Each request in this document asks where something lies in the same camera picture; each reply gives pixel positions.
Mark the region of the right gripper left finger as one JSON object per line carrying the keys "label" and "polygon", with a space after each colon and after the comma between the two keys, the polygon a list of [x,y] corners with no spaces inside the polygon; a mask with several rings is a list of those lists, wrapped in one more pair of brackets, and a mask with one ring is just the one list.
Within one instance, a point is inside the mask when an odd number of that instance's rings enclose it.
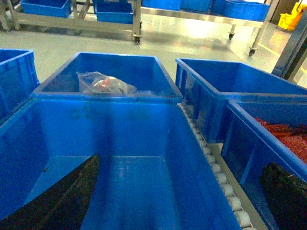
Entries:
{"label": "right gripper left finger", "polygon": [[0,221],[2,230],[79,230],[100,169],[93,155],[42,194]]}

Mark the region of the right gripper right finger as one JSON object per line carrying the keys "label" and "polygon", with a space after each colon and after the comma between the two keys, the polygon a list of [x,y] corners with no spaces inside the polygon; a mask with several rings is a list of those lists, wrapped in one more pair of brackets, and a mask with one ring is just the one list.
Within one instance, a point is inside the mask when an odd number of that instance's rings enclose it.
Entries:
{"label": "right gripper right finger", "polygon": [[281,230],[307,228],[307,183],[275,162],[262,169],[260,185]]}

